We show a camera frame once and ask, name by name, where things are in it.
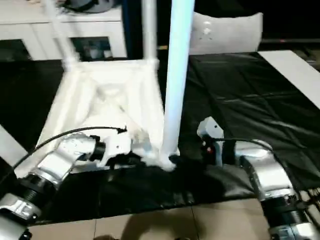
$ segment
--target cabinet door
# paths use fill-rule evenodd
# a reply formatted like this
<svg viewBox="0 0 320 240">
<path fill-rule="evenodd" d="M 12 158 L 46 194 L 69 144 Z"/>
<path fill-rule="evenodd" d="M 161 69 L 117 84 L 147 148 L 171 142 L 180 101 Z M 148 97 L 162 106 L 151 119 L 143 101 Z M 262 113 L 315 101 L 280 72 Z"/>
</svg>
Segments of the cabinet door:
<svg viewBox="0 0 320 240">
<path fill-rule="evenodd" d="M 0 25 L 0 61 L 46 60 L 29 24 Z"/>
<path fill-rule="evenodd" d="M 124 29 L 115 22 L 64 22 L 63 32 L 73 43 L 82 61 L 103 61 L 127 57 Z M 49 23 L 32 25 L 49 59 L 62 59 L 63 53 Z"/>
</svg>

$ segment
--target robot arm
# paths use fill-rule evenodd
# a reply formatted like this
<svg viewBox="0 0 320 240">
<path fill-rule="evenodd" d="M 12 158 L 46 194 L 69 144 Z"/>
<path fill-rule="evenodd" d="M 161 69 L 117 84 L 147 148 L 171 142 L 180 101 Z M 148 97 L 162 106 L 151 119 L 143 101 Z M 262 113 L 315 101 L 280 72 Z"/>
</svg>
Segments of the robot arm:
<svg viewBox="0 0 320 240">
<path fill-rule="evenodd" d="M 49 152 L 18 185 L 0 200 L 1 240 L 29 240 L 27 225 L 41 215 L 76 161 L 101 160 L 106 144 L 99 137 L 71 134 Z"/>
<path fill-rule="evenodd" d="M 246 171 L 261 203 L 273 240 L 320 240 L 299 207 L 292 183 L 274 154 L 260 145 L 236 141 L 235 162 Z"/>
</svg>

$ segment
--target black plastic sheet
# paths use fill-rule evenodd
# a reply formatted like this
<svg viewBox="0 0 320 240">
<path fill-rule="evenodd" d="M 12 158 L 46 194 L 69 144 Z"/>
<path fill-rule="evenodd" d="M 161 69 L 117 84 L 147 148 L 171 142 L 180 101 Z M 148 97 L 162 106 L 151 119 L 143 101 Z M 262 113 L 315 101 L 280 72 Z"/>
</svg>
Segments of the black plastic sheet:
<svg viewBox="0 0 320 240">
<path fill-rule="evenodd" d="M 20 81 L 31 78 L 32 70 L 36 80 L 32 81 L 30 89 Z M 10 105 L 20 117 L 26 111 L 23 108 L 32 105 L 28 118 L 38 114 L 40 120 L 36 129 L 40 131 L 53 93 L 58 88 L 62 68 L 57 67 L 57 62 L 34 62 L 32 68 L 21 71 L 28 73 L 14 73 L 15 78 L 10 72 L 4 75 L 8 80 L 6 86 L 10 86 L 7 89 L 24 86 L 24 96 L 28 93 L 33 96 L 24 98 L 23 104 L 13 101 Z M 46 85 L 49 79 L 53 81 L 50 86 Z M 164 99 L 165 60 L 160 61 L 158 79 Z M 14 97 L 14 91 L 11 94 L 10 98 Z M 8 96 L 4 92 L 1 101 Z M 39 99 L 43 101 L 34 105 Z M 14 129 L 10 112 L 6 110 L 5 113 L 1 115 L 1 121 L 6 123 L 5 128 Z M 319 109 L 257 53 L 192 56 L 179 138 L 183 164 L 173 172 L 139 166 L 72 174 L 62 184 L 38 224 L 253 198 L 252 187 L 242 169 L 203 164 L 201 140 L 196 131 L 199 122 L 208 116 L 224 129 L 225 137 L 261 139 L 271 144 L 279 158 L 286 161 L 300 179 L 301 189 L 320 186 Z M 29 121 L 22 122 L 19 131 L 14 131 L 14 137 L 24 140 L 26 146 L 34 146 L 36 137 L 28 137 L 33 127 Z"/>
</svg>

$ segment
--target wire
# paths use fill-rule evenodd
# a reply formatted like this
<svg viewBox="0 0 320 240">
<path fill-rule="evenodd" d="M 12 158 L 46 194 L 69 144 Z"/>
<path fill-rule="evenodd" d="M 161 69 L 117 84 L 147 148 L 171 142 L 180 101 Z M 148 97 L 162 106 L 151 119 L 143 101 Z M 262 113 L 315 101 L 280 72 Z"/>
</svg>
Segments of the wire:
<svg viewBox="0 0 320 240">
<path fill-rule="evenodd" d="M 48 143 L 50 143 L 50 142 L 52 142 L 52 141 L 54 141 L 56 139 L 59 139 L 59 138 L 65 136 L 65 135 L 68 135 L 68 134 L 73 134 L 73 133 L 78 133 L 78 132 L 82 132 L 82 131 L 86 131 L 86 130 L 93 130 L 93 129 L 113 129 L 113 130 L 117 130 L 118 134 L 127 131 L 126 129 L 122 129 L 122 128 L 118 128 L 118 127 L 111 127 L 111 126 L 87 126 L 87 127 L 75 128 L 75 129 L 72 129 L 72 130 L 69 130 L 69 131 L 64 131 L 64 132 L 62 132 L 62 133 L 60 133 L 58 135 L 50 137 L 49 139 L 47 139 L 44 142 L 42 142 L 39 145 L 37 145 L 32 151 L 28 152 L 18 162 L 16 162 L 16 164 L 14 164 L 12 166 L 12 169 L 2 178 L 2 180 L 0 181 L 0 186 L 11 174 L 14 173 L 15 169 L 19 165 L 21 165 L 32 154 L 34 154 L 36 151 L 38 151 L 39 149 L 41 149 L 42 147 L 44 147 Z"/>
</svg>

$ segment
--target white cabinet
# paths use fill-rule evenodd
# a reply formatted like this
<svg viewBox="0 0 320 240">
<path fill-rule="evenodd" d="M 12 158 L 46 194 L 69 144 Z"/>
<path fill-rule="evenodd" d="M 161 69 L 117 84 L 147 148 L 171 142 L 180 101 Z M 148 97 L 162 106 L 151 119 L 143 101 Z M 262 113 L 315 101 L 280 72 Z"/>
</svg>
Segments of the white cabinet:
<svg viewBox="0 0 320 240">
<path fill-rule="evenodd" d="M 111 56 L 127 57 L 121 5 L 102 13 L 61 14 L 57 18 L 62 22 L 65 35 L 71 38 L 82 60 L 89 62 L 103 61 Z M 4 55 L 8 52 L 7 46 L 10 45 L 5 42 L 7 40 L 14 41 L 12 45 L 18 46 L 17 51 L 26 55 L 23 58 L 30 60 L 63 58 L 41 3 L 0 0 L 0 51 L 3 51 Z"/>
<path fill-rule="evenodd" d="M 0 61 L 46 60 L 30 24 L 0 25 Z"/>
<path fill-rule="evenodd" d="M 62 27 L 66 36 L 71 39 L 80 58 L 85 61 L 88 61 L 86 58 L 89 58 L 88 55 L 90 54 L 95 54 L 98 59 L 107 58 L 108 56 L 105 54 L 108 51 L 115 58 L 125 58 L 127 56 L 121 21 L 64 22 Z M 32 28 L 48 59 L 62 59 L 63 54 L 59 49 L 51 24 L 35 23 L 32 24 Z M 101 56 L 97 51 L 101 51 L 104 56 Z"/>
</svg>

